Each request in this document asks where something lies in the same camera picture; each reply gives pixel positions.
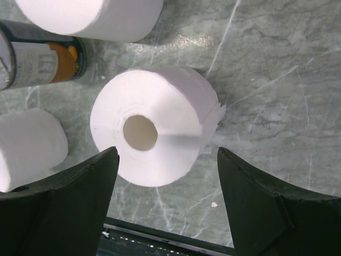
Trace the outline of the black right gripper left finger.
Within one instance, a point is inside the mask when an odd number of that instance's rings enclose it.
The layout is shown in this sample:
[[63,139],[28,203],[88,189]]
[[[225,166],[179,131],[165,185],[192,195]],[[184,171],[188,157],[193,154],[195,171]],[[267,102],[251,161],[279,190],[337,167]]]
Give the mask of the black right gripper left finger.
[[118,166],[110,147],[1,193],[1,255],[96,255]]

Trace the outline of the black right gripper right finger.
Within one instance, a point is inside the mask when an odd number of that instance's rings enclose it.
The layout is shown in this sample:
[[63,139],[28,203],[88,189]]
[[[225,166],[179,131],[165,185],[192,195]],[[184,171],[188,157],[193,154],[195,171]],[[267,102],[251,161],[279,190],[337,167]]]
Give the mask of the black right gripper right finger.
[[237,255],[340,255],[340,198],[278,179],[221,147],[220,183]]

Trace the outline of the white paper towel roll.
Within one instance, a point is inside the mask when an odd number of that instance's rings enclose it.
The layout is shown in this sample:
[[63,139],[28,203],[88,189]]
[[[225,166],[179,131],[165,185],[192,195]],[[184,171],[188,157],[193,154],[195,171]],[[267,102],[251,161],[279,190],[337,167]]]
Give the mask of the white paper towel roll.
[[161,14],[160,0],[16,0],[35,25],[52,33],[133,43],[145,38]]
[[1,192],[26,185],[68,155],[60,122],[39,109],[1,115]]
[[208,80],[190,67],[134,69],[104,86],[90,130],[98,150],[117,148],[120,177],[161,187],[191,170],[225,112]]

